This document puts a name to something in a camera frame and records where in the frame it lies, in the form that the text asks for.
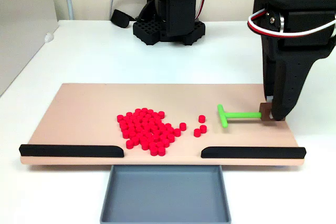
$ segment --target black edge guard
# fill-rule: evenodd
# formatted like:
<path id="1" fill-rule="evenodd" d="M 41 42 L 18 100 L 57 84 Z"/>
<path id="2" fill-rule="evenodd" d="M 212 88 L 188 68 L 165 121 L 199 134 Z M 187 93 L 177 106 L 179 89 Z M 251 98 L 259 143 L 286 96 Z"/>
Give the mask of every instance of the black edge guard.
<path id="1" fill-rule="evenodd" d="M 22 144 L 19 151 L 22 157 L 124 157 L 123 149 L 114 145 Z"/>
<path id="2" fill-rule="evenodd" d="M 303 159 L 304 147 L 217 147 L 202 150 L 201 158 L 279 158 Z"/>

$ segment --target red cylinder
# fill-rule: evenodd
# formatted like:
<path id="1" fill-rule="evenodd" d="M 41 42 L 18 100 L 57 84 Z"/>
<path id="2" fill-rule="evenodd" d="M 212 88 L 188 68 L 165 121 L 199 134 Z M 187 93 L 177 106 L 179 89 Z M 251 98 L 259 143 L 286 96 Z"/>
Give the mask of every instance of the red cylinder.
<path id="1" fill-rule="evenodd" d="M 123 115 L 117 115 L 117 122 L 120 123 L 124 119 Z"/>
<path id="2" fill-rule="evenodd" d="M 176 136 L 176 137 L 181 136 L 181 130 L 180 129 L 174 129 L 174 136 Z"/>
<path id="3" fill-rule="evenodd" d="M 156 147 L 156 142 L 149 143 L 149 149 Z"/>
<path id="4" fill-rule="evenodd" d="M 201 136 L 201 130 L 200 129 L 194 129 L 194 137 L 200 137 Z"/>
<path id="5" fill-rule="evenodd" d="M 144 150 L 144 151 L 147 151 L 149 149 L 149 143 L 148 141 L 144 141 L 141 143 L 141 148 Z"/>
<path id="6" fill-rule="evenodd" d="M 136 127 L 136 128 L 135 128 L 135 131 L 136 131 L 137 133 L 142 132 L 142 127 Z"/>
<path id="7" fill-rule="evenodd" d="M 167 138 L 166 135 L 161 135 L 161 136 L 160 136 L 160 140 L 161 140 L 161 141 L 165 140 L 166 138 Z"/>
<path id="8" fill-rule="evenodd" d="M 164 112 L 163 111 L 160 111 L 158 113 L 158 116 L 161 118 L 161 119 L 164 119 Z"/>
<path id="9" fill-rule="evenodd" d="M 121 130 L 127 130 L 127 129 L 128 129 L 127 124 L 121 124 L 121 125 L 120 125 L 120 129 L 121 129 Z"/>
<path id="10" fill-rule="evenodd" d="M 158 142 L 160 140 L 160 136 L 157 135 L 157 134 L 154 134 L 153 135 L 153 140 L 154 140 L 154 142 Z"/>
<path id="11" fill-rule="evenodd" d="M 126 141 L 126 148 L 127 149 L 132 149 L 134 147 L 133 141 L 132 140 L 127 140 Z"/>
<path id="12" fill-rule="evenodd" d="M 157 143 L 156 143 L 156 146 L 157 146 L 157 148 L 160 148 L 160 147 L 163 147 L 164 144 L 163 144 L 163 142 L 157 142 Z"/>
<path id="13" fill-rule="evenodd" d="M 162 143 L 163 143 L 163 146 L 164 146 L 165 148 L 168 148 L 169 145 L 170 145 L 170 142 L 169 142 L 168 139 L 164 139 L 164 140 L 162 141 Z"/>
<path id="14" fill-rule="evenodd" d="M 137 134 L 136 134 L 136 132 L 135 131 L 129 131 L 129 137 L 130 137 L 130 139 L 132 139 L 133 137 L 135 137 Z"/>
<path id="15" fill-rule="evenodd" d="M 185 131 L 187 129 L 186 123 L 180 123 L 180 130 Z"/>
<path id="16" fill-rule="evenodd" d="M 139 138 L 137 136 L 132 137 L 131 140 L 133 141 L 133 145 L 137 146 L 140 142 Z"/>
<path id="17" fill-rule="evenodd" d="M 203 134 L 206 133 L 206 130 L 207 130 L 206 125 L 201 125 L 199 127 L 199 129 L 200 129 L 201 133 L 203 133 Z"/>
<path id="18" fill-rule="evenodd" d="M 175 136 L 173 134 L 169 134 L 167 136 L 167 139 L 169 140 L 170 143 L 174 143 L 175 142 Z"/>
<path id="19" fill-rule="evenodd" d="M 159 156 L 164 156 L 166 154 L 166 149 L 164 147 L 159 147 L 157 152 Z"/>
<path id="20" fill-rule="evenodd" d="M 159 151 L 158 151 L 158 149 L 156 147 L 153 147 L 150 150 L 151 150 L 151 155 L 152 156 L 157 156 L 157 154 L 158 154 Z"/>
<path id="21" fill-rule="evenodd" d="M 200 116 L 198 117 L 198 122 L 200 122 L 200 123 L 205 123 L 205 116 L 204 116 L 204 115 L 200 115 Z"/>

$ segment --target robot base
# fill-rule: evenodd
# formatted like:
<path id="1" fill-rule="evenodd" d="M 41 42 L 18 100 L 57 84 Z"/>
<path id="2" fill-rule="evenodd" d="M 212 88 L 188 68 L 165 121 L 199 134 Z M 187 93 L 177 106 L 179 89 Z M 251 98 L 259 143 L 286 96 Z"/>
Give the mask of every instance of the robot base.
<path id="1" fill-rule="evenodd" d="M 161 30 L 160 21 L 151 20 L 149 22 L 135 22 L 133 25 L 133 34 L 145 42 L 146 45 L 153 45 L 158 41 L 180 41 L 184 45 L 191 46 L 195 41 L 205 35 L 205 25 L 202 22 L 195 22 L 195 28 L 189 34 L 170 37 L 166 35 L 165 30 Z"/>

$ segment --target wooden board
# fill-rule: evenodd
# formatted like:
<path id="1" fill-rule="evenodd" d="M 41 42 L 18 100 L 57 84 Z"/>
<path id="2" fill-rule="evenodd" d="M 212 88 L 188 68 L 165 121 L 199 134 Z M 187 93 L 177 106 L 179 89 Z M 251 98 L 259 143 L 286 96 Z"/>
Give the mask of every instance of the wooden board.
<path id="1" fill-rule="evenodd" d="M 262 84 L 72 84 L 61 86 L 29 144 L 117 145 L 124 158 L 32 157 L 22 156 L 23 164 L 175 164 L 175 165 L 301 165 L 304 159 L 201 158 L 208 146 L 277 146 L 298 144 L 285 121 L 260 119 L 230 120 L 222 128 L 217 104 L 227 112 L 256 112 L 265 102 Z M 118 114 L 136 108 L 164 111 L 164 123 L 187 130 L 177 138 L 165 156 L 151 156 L 139 146 L 128 150 L 122 138 Z M 198 116 L 206 116 L 208 132 L 199 138 L 193 130 Z"/>

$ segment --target red cylindrical piece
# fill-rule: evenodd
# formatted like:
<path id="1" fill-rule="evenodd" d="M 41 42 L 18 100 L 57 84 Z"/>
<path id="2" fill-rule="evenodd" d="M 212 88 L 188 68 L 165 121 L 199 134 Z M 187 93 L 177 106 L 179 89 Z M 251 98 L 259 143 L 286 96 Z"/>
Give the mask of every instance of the red cylindrical piece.
<path id="1" fill-rule="evenodd" d="M 181 136 L 181 130 L 180 129 L 174 129 L 174 136 L 176 136 L 176 137 Z"/>
<path id="2" fill-rule="evenodd" d="M 167 136 L 167 139 L 169 140 L 170 143 L 174 143 L 175 142 L 175 136 L 173 134 L 169 134 Z"/>
<path id="3" fill-rule="evenodd" d="M 140 142 L 139 138 L 137 136 L 132 137 L 131 140 L 133 141 L 133 145 L 137 146 Z"/>
<path id="4" fill-rule="evenodd" d="M 165 127 L 160 127 L 159 130 L 160 130 L 160 132 L 163 134 L 163 132 L 166 131 L 166 128 L 165 128 Z"/>
<path id="5" fill-rule="evenodd" d="M 132 149 L 134 147 L 133 141 L 132 140 L 127 140 L 126 141 L 126 148 L 127 149 Z"/>
<path id="6" fill-rule="evenodd" d="M 151 127 L 149 125 L 146 125 L 143 129 L 147 132 L 151 131 Z"/>
<path id="7" fill-rule="evenodd" d="M 133 137 L 135 137 L 137 134 L 136 134 L 136 132 L 135 131 L 129 131 L 129 137 L 130 137 L 130 139 L 132 139 Z"/>
<path id="8" fill-rule="evenodd" d="M 200 127 L 199 127 L 199 129 L 200 129 L 200 131 L 201 131 L 201 133 L 206 133 L 206 125 L 201 125 Z"/>
<path id="9" fill-rule="evenodd" d="M 123 137 L 124 139 L 128 139 L 128 138 L 130 137 L 129 132 L 128 132 L 128 131 L 124 131 L 124 132 L 122 132 L 122 137 Z"/>
<path id="10" fill-rule="evenodd" d="M 124 119 L 123 115 L 117 115 L 117 122 L 120 123 Z"/>
<path id="11" fill-rule="evenodd" d="M 162 141 L 162 143 L 163 143 L 163 146 L 164 146 L 165 148 L 168 148 L 169 145 L 170 145 L 170 142 L 169 142 L 168 139 L 164 139 L 164 140 Z"/>
<path id="12" fill-rule="evenodd" d="M 174 128 L 173 128 L 173 127 L 169 127 L 169 128 L 167 129 L 167 131 L 168 131 L 169 133 L 174 133 Z"/>
<path id="13" fill-rule="evenodd" d="M 144 151 L 147 151 L 149 149 L 149 143 L 148 141 L 143 141 L 141 143 L 141 148 L 144 150 Z"/>
<path id="14" fill-rule="evenodd" d="M 157 135 L 157 134 L 154 134 L 153 135 L 153 140 L 154 140 L 154 142 L 158 142 L 160 140 L 160 136 Z"/>
<path id="15" fill-rule="evenodd" d="M 158 123 L 157 126 L 158 128 L 165 128 L 164 123 Z"/>
<path id="16" fill-rule="evenodd" d="M 152 156 L 157 156 L 159 150 L 156 147 L 153 147 L 150 150 L 151 150 L 151 155 Z"/>
<path id="17" fill-rule="evenodd" d="M 166 149 L 164 147 L 159 147 L 157 152 L 159 156 L 164 156 L 166 154 Z"/>
<path id="18" fill-rule="evenodd" d="M 147 132 L 145 136 L 146 136 L 146 137 L 153 137 L 153 134 L 150 133 L 150 132 Z"/>
<path id="19" fill-rule="evenodd" d="M 194 129 L 194 137 L 200 137 L 201 136 L 201 130 L 200 129 Z"/>
<path id="20" fill-rule="evenodd" d="M 163 142 L 157 142 L 156 146 L 157 146 L 157 148 L 163 147 Z"/>
<path id="21" fill-rule="evenodd" d="M 185 131 L 187 129 L 186 123 L 180 123 L 180 130 Z"/>
<path id="22" fill-rule="evenodd" d="M 136 131 L 137 133 L 140 133 L 140 132 L 142 132 L 143 130 L 142 130 L 142 127 L 136 127 L 136 128 L 135 128 L 135 131 Z"/>
<path id="23" fill-rule="evenodd" d="M 154 134 L 154 135 L 160 135 L 160 134 L 161 134 L 161 131 L 160 131 L 160 130 L 155 130 L 155 131 L 153 131 L 153 134 Z"/>
<path id="24" fill-rule="evenodd" d="M 163 111 L 159 111 L 158 115 L 161 119 L 164 119 L 164 112 Z"/>
<path id="25" fill-rule="evenodd" d="M 156 143 L 155 142 L 149 143 L 149 149 L 154 148 L 154 147 L 156 147 Z"/>
<path id="26" fill-rule="evenodd" d="M 205 116 L 204 116 L 204 115 L 200 115 L 200 116 L 198 117 L 198 122 L 200 122 L 200 123 L 205 123 Z"/>
<path id="27" fill-rule="evenodd" d="M 143 142 L 148 142 L 147 137 L 145 137 L 145 136 L 140 137 L 139 141 L 140 141 L 140 144 L 142 144 Z"/>
<path id="28" fill-rule="evenodd" d="M 128 129 L 127 124 L 120 124 L 120 129 L 121 130 L 127 130 Z"/>
<path id="29" fill-rule="evenodd" d="M 167 135 L 161 135 L 161 136 L 160 136 L 160 140 L 161 140 L 161 141 L 165 140 L 166 138 L 167 138 Z"/>
<path id="30" fill-rule="evenodd" d="M 159 125 L 160 123 L 162 123 L 161 119 L 155 119 L 155 124 Z"/>

